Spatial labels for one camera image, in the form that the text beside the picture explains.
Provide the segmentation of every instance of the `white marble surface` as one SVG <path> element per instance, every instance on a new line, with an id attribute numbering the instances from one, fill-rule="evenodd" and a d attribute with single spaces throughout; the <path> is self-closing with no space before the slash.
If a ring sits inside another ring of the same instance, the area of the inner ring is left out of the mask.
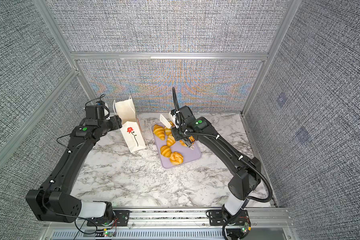
<path id="1" fill-rule="evenodd" d="M 195 114 L 204 116 L 236 149 L 252 157 L 239 114 Z M 164 169 L 151 127 L 160 114 L 139 114 L 147 149 L 130 153 L 116 130 L 102 137 L 81 169 L 71 192 L 82 200 L 109 201 L 114 206 L 216 207 L 229 195 L 232 175 L 213 152 L 197 142 L 202 158 L 171 169 Z M 251 194 L 265 198 L 263 183 Z M 269 203 L 250 201 L 248 207 L 269 207 Z"/>

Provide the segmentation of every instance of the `croissant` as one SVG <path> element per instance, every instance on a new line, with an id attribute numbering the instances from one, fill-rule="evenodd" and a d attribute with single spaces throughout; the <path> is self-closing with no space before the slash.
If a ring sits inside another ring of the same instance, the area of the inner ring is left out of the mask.
<path id="1" fill-rule="evenodd" d="M 164 128 L 159 126 L 159 125 L 155 125 L 154 126 L 154 134 L 160 138 L 161 140 L 165 140 L 165 133 L 164 133 Z"/>
<path id="2" fill-rule="evenodd" d="M 171 148 L 168 147 L 167 145 L 164 145 L 160 148 L 160 152 L 161 155 L 163 155 L 164 157 L 170 157 L 172 154 Z"/>
<path id="3" fill-rule="evenodd" d="M 173 165 L 179 165 L 183 163 L 183 156 L 178 152 L 173 152 L 169 158 Z"/>
<path id="4" fill-rule="evenodd" d="M 175 142 L 175 138 L 172 136 L 172 134 L 170 134 L 167 138 L 167 146 L 170 147 L 175 144 Z"/>
<path id="5" fill-rule="evenodd" d="M 164 127 L 164 131 L 165 131 L 165 135 L 169 136 L 170 134 L 172 134 L 172 131 L 170 128 L 167 128 L 167 127 Z"/>
<path id="6" fill-rule="evenodd" d="M 189 140 L 191 140 L 192 145 L 195 143 L 195 138 L 190 136 Z M 180 140 L 180 144 L 183 145 L 184 147 L 188 147 L 182 140 Z"/>

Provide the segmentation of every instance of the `white paper bag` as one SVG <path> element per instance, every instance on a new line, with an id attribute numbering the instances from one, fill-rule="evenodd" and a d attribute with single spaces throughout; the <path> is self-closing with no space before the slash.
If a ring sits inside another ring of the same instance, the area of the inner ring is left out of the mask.
<path id="1" fill-rule="evenodd" d="M 146 148 L 143 135 L 137 119 L 132 98 L 121 102 L 114 102 L 114 110 L 121 118 L 123 127 L 120 129 L 130 152 Z"/>

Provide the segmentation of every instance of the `slotted vent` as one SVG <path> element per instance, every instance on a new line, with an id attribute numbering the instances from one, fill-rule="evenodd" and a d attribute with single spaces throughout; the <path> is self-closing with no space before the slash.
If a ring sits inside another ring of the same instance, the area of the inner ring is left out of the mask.
<path id="1" fill-rule="evenodd" d="M 76 235 L 75 229 L 55 229 L 52 239 L 68 240 Z M 216 239 L 223 238 L 221 229 L 117 229 L 113 239 Z M 79 239 L 93 239 L 93 235 L 78 233 Z"/>

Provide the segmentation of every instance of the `purple tray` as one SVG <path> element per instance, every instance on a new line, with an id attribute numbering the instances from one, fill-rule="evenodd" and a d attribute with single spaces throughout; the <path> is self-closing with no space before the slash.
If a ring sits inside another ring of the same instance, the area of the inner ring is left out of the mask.
<path id="1" fill-rule="evenodd" d="M 164 125 L 160 122 L 160 123 L 156 123 L 159 126 L 164 127 Z M 183 165 L 184 163 L 187 162 L 192 162 L 195 161 L 197 159 L 200 159 L 202 157 L 202 153 L 199 149 L 199 147 L 197 146 L 197 143 L 194 143 L 193 146 L 195 146 L 195 149 L 192 150 L 188 147 L 184 147 L 183 145 L 180 144 L 180 142 L 175 142 L 175 144 L 173 144 L 172 146 L 170 146 L 171 151 L 172 152 L 178 152 L 181 153 L 181 155 L 184 157 L 183 163 L 179 164 L 179 165 L 173 165 L 171 163 L 171 161 L 169 160 L 169 157 L 164 157 L 163 155 L 160 154 L 160 148 L 164 145 L 167 145 L 167 135 L 165 136 L 165 140 L 161 140 L 160 138 L 158 138 L 154 133 L 154 125 L 152 126 L 152 134 L 154 135 L 155 138 L 155 143 L 156 143 L 156 147 L 157 147 L 157 151 L 158 151 L 158 155 L 160 157 L 161 160 L 161 166 L 163 166 L 163 168 L 171 168 L 171 167 L 176 167 L 176 166 L 180 166 Z"/>

